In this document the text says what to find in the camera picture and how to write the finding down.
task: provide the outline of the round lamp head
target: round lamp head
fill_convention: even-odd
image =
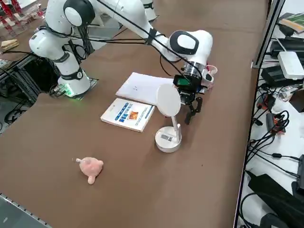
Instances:
[[[172,84],[161,85],[156,93],[156,106],[164,116],[176,116],[181,109],[180,94]]]

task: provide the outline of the white book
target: white book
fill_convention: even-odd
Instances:
[[[156,105],[157,89],[163,84],[172,83],[172,78],[153,77],[133,72],[116,92],[116,95],[146,104]]]
[[[106,123],[143,132],[155,106],[117,98],[100,119]]]

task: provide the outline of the book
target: book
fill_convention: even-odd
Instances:
[[[303,13],[297,13],[289,15],[288,17],[284,18],[284,15],[280,18],[279,24],[286,25],[293,30],[295,30],[297,33],[301,33],[304,31],[304,14]]]
[[[153,77],[133,72],[118,89],[116,96],[156,105],[157,89],[163,84],[172,85],[173,78]]]
[[[103,122],[143,132],[155,106],[117,98],[100,117]]]

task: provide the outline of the book cover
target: book cover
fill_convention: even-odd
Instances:
[[[296,32],[300,33],[304,31],[304,14],[297,13],[287,18],[279,20],[279,24],[286,25]]]
[[[117,98],[100,117],[103,122],[143,132],[155,106]]]

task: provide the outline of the lamp base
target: lamp base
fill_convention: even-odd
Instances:
[[[176,137],[177,132],[174,127],[167,126],[159,129],[155,135],[155,141],[158,149],[165,153],[172,153],[179,149],[181,137],[179,142]]]

